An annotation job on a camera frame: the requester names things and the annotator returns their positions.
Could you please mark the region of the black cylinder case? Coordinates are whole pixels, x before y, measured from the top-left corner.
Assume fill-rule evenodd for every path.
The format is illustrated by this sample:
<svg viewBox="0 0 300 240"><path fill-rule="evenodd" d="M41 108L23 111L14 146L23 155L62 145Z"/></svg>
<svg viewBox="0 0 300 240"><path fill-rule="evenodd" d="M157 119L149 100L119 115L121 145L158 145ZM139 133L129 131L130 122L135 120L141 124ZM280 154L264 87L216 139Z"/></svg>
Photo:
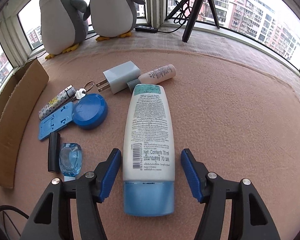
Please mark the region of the black cylinder case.
<svg viewBox="0 0 300 240"><path fill-rule="evenodd" d="M61 136L52 132L49 136L47 169L51 173L59 173L59 153L61 149Z"/></svg>

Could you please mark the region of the clear blue bottle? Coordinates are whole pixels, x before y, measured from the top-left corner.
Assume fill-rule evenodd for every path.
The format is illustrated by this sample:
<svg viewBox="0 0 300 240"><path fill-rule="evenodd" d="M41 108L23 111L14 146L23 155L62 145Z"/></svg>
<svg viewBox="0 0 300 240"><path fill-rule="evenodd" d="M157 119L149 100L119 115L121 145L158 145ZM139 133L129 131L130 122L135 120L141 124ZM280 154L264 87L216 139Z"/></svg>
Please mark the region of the clear blue bottle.
<svg viewBox="0 0 300 240"><path fill-rule="evenodd" d="M59 168L64 181L75 180L82 167L82 149L77 143L64 143L59 153Z"/></svg>

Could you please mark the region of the blue folding phone stand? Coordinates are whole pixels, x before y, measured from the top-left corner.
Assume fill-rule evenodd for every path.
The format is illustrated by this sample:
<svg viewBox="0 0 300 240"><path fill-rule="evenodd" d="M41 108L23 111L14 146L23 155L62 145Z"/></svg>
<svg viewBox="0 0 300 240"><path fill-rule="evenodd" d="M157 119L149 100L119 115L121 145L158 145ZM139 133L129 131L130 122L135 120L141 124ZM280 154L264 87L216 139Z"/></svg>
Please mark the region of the blue folding phone stand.
<svg viewBox="0 0 300 240"><path fill-rule="evenodd" d="M42 141L49 137L52 132L58 132L72 122L73 106L74 103L69 102L44 118L39 124L38 139Z"/></svg>

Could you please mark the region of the white lotion tube blue cap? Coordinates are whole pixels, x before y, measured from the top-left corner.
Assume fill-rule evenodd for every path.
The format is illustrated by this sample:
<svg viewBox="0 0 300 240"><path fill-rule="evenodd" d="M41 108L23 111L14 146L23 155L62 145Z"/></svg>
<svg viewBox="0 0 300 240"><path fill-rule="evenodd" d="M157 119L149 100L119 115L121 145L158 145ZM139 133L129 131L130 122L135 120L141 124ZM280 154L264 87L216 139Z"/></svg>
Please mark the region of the white lotion tube blue cap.
<svg viewBox="0 0 300 240"><path fill-rule="evenodd" d="M129 104L122 154L124 212L158 217L174 212L175 151L164 88L138 84Z"/></svg>

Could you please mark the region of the cardboard box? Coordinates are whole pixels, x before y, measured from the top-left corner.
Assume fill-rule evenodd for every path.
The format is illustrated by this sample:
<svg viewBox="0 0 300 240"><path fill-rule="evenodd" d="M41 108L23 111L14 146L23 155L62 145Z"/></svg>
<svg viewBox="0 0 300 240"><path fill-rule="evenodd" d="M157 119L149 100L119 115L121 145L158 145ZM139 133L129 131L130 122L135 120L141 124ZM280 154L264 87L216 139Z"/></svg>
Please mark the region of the cardboard box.
<svg viewBox="0 0 300 240"><path fill-rule="evenodd" d="M49 76L31 60L10 77L0 92L0 186L12 189L20 143L32 110Z"/></svg>

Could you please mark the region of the patterned white lighter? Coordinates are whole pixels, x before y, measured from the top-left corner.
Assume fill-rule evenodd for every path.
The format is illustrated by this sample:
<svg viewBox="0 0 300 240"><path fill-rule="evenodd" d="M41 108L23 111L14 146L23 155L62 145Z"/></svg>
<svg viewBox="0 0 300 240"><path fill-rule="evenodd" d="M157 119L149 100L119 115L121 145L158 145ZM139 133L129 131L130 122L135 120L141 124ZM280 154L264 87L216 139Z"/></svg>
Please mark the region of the patterned white lighter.
<svg viewBox="0 0 300 240"><path fill-rule="evenodd" d="M61 107L62 104L69 101L74 96L75 92L76 90L73 85L69 85L64 90L62 90L39 111L39 120L43 120L59 107Z"/></svg>

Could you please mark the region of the keys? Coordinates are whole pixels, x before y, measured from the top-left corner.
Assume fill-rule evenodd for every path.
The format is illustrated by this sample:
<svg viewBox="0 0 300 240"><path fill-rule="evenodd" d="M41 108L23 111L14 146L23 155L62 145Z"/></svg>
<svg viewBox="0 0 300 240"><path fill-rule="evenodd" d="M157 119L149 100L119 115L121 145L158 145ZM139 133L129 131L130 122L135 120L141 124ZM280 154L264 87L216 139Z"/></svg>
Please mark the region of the keys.
<svg viewBox="0 0 300 240"><path fill-rule="evenodd" d="M95 85L94 81L89 81L88 83L86 83L83 86L83 88L80 88L75 92L74 99L80 100L83 97L85 97L86 94L94 87L94 85Z"/></svg>

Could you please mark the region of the white wall charger plug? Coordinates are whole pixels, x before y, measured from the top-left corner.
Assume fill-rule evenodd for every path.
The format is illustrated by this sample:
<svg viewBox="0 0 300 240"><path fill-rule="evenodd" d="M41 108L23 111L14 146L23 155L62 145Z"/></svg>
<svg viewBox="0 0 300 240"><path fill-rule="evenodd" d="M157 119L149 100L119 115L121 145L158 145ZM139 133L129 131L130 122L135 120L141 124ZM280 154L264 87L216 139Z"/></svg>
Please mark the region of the white wall charger plug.
<svg viewBox="0 0 300 240"><path fill-rule="evenodd" d="M116 94L126 89L129 81L137 79L141 75L141 70L132 61L128 61L104 71L103 75L104 79L96 84L98 91L110 89Z"/></svg>

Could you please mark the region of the small pink cosmetic tube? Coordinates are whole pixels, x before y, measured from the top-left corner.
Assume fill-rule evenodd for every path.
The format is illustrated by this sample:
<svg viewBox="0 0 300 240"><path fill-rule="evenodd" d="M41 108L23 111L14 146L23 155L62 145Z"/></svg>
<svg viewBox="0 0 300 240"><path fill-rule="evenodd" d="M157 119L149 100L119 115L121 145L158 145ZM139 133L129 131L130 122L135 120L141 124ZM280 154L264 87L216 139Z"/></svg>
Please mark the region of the small pink cosmetic tube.
<svg viewBox="0 0 300 240"><path fill-rule="evenodd" d="M150 85L157 85L161 82L164 82L168 79L171 79L176 76L176 69L175 66L172 64L168 64L144 74L141 74L138 78L128 81L127 86L129 90L132 92L136 85L139 84L150 84Z"/></svg>

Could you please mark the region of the pink felt mat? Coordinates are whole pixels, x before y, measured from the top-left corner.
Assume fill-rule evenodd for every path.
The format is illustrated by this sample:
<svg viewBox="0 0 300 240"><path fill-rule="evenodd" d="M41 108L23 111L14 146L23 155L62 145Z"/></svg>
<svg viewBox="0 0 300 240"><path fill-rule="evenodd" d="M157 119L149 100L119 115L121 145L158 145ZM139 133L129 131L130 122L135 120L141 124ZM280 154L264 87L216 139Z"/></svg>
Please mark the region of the pink felt mat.
<svg viewBox="0 0 300 240"><path fill-rule="evenodd" d="M56 174L47 171L48 140L38 140L38 111L62 88L76 88L102 72L133 61L142 72L173 64L175 78L162 86L170 107L175 148L175 211L142 218L123 211L122 170L109 198L98 205L108 239L193 239L204 205L193 198L180 164L189 148L209 171L224 179L249 178L265 202L281 239L300 230L300 96L291 86L253 68L214 56L183 51L140 49L88 55L83 47L45 61L49 82L27 123L15 169L14 188L0 187L0 205L28 215ZM109 113L96 129L69 124L65 142L83 150L81 174L94 170L113 148L123 150L129 90L102 93Z"/></svg>

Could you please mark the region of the large grey penguin plush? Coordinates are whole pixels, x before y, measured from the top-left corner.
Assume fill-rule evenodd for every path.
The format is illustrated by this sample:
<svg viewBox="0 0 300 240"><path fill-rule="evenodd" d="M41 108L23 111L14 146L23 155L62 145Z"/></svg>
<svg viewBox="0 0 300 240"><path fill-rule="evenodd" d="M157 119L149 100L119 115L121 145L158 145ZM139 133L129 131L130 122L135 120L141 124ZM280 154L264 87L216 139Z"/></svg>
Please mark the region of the large grey penguin plush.
<svg viewBox="0 0 300 240"><path fill-rule="evenodd" d="M88 34L84 0L39 0L42 43L46 60L78 48Z"/></svg>

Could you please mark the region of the black USB hub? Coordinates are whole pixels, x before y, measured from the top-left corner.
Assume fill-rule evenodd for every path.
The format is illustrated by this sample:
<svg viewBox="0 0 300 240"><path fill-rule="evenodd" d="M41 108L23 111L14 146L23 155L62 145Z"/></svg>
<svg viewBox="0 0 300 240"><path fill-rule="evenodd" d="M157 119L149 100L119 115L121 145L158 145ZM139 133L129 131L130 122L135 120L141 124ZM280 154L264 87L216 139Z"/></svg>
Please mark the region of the black USB hub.
<svg viewBox="0 0 300 240"><path fill-rule="evenodd" d="M135 31L139 31L139 32L145 32L145 33L157 33L158 32L158 28L154 28L151 26L145 26L145 25L138 25L135 27Z"/></svg>

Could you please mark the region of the small grey penguin plush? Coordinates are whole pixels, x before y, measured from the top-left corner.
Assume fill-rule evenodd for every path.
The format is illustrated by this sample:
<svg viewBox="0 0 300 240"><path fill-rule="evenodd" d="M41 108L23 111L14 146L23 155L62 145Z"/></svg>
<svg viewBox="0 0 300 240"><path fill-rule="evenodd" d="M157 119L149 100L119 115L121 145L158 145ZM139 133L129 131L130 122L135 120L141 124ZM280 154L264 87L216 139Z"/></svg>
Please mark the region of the small grey penguin plush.
<svg viewBox="0 0 300 240"><path fill-rule="evenodd" d="M131 37L136 25L135 5L145 5L145 0L90 0L83 18L91 18L96 41Z"/></svg>

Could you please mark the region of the black tripod stand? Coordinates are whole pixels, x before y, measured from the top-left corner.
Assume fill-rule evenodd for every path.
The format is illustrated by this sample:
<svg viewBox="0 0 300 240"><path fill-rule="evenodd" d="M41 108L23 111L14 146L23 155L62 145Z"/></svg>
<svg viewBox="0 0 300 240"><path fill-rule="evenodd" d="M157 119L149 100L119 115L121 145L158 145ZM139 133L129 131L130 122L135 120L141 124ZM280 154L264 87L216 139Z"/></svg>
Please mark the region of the black tripod stand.
<svg viewBox="0 0 300 240"><path fill-rule="evenodd" d="M219 29L220 25L219 25L215 3L213 0L207 0L207 1L210 6L210 10L212 12L215 26ZM198 15L202 8L203 2L204 0L181 0L180 2L176 2L176 6L174 7L174 9L165 18L166 21L170 20L178 11L180 11L181 16L185 15L186 9L184 9L184 5L187 5L186 8L190 9L190 14L185 18L181 18L181 20L184 20L186 22L186 27L182 36L182 41L185 43L188 42L191 36L194 25L197 21Z"/></svg>

